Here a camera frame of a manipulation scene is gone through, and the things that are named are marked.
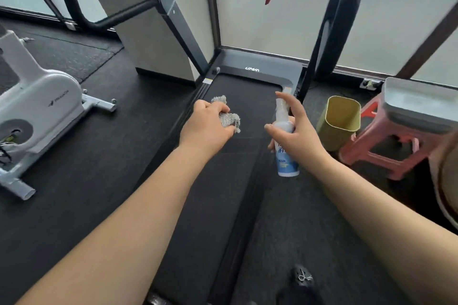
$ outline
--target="person's right arm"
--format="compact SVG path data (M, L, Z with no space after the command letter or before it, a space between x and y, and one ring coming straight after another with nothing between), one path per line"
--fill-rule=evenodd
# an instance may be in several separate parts
M301 103L291 106L296 130L273 125L267 132L315 175L328 198L416 304L458 304L458 236L429 221L332 158Z

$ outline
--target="person's left hand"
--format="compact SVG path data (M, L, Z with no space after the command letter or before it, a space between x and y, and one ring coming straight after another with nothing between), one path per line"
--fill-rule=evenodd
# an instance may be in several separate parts
M181 129L180 146L195 147L208 158L213 157L235 132L235 126L223 128L220 112L229 112L229 107L220 101L210 104L197 100L194 112Z

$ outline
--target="bottle label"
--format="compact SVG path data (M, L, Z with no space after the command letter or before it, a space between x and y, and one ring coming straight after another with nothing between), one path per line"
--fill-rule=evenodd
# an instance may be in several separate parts
M289 157L283 147L278 145L277 151L277 169L280 173L293 173L299 169L299 165Z

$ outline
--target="gray cloth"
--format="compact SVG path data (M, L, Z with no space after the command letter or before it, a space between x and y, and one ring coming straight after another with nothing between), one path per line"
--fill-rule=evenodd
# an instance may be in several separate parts
M222 95L220 97L214 97L211 102L214 101L221 101L224 104L227 104L225 95ZM238 116L238 114L227 114L224 112L220 112L219 120L221 121L221 125L223 127L226 128L227 126L235 126L235 133L240 133L240 117Z

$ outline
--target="forearm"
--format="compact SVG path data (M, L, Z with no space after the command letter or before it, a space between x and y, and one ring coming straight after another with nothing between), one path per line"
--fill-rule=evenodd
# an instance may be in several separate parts
M418 304L458 304L458 237L335 159L313 171L326 195Z
M141 304L207 160L178 147L18 304Z

